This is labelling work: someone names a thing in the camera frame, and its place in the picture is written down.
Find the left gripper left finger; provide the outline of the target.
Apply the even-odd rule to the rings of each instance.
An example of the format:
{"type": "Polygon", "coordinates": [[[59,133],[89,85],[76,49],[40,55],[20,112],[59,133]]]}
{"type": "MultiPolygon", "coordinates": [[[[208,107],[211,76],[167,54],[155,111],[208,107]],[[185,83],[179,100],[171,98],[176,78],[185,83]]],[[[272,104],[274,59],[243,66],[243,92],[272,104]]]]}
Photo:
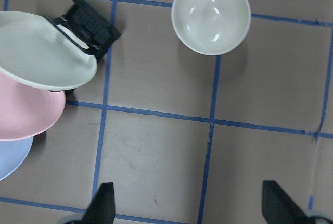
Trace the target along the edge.
{"type": "Polygon", "coordinates": [[[81,223],[109,223],[115,219],[114,185],[102,183],[81,219],[81,223]]]}

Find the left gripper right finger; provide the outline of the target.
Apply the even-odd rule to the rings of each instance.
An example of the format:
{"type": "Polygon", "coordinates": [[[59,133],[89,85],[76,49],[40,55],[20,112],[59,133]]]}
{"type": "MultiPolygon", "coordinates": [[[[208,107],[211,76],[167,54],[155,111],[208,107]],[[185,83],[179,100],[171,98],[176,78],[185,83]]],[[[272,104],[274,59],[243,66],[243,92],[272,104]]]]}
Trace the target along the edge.
{"type": "Polygon", "coordinates": [[[306,223],[307,215],[274,180],[262,182],[262,215],[269,224],[306,223]]]}

